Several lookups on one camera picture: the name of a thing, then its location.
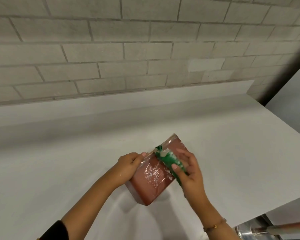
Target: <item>brick wall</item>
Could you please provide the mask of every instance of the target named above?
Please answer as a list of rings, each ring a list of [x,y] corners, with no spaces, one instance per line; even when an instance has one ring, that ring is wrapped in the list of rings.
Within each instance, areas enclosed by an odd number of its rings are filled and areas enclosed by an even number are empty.
[[[255,79],[300,60],[300,0],[0,0],[0,104]]]

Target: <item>person's right arm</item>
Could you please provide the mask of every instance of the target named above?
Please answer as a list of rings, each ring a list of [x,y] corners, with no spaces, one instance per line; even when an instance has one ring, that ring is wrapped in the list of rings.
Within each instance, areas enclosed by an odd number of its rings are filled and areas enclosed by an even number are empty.
[[[204,228],[209,230],[206,232],[210,240],[239,240],[238,235],[223,220],[222,216],[210,203],[205,191],[202,173],[198,165],[196,157],[184,150],[178,149],[178,152],[184,154],[187,158],[186,170],[187,176],[176,164],[172,165],[172,169],[180,178],[182,189],[190,206],[198,215]]]

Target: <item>red-stained container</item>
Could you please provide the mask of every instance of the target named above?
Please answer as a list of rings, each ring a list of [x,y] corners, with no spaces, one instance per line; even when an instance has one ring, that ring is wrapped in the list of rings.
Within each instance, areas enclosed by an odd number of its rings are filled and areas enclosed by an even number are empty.
[[[178,153],[176,149],[187,150],[176,134],[161,145],[163,150],[170,149],[179,160],[182,160],[184,155]],[[126,182],[126,186],[136,202],[148,206],[174,179],[169,169],[152,152],[144,158],[132,179]]]

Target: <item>bracelet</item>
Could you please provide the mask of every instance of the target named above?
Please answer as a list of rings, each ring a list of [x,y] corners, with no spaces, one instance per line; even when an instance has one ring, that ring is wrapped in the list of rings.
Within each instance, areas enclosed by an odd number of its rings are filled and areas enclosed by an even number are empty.
[[[220,224],[222,224],[224,222],[227,222],[227,220],[225,218],[222,218],[222,220],[218,223],[218,225],[220,225]],[[204,232],[210,232],[210,231],[216,229],[217,227],[218,227],[217,225],[214,225],[214,226],[208,227],[208,228],[204,227],[203,230],[204,230]]]

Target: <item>black sleeve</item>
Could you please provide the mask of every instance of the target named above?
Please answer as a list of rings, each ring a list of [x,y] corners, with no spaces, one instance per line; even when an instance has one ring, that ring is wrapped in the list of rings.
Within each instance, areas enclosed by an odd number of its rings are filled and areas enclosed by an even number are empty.
[[[40,240],[69,240],[67,228],[59,220],[40,237]]]

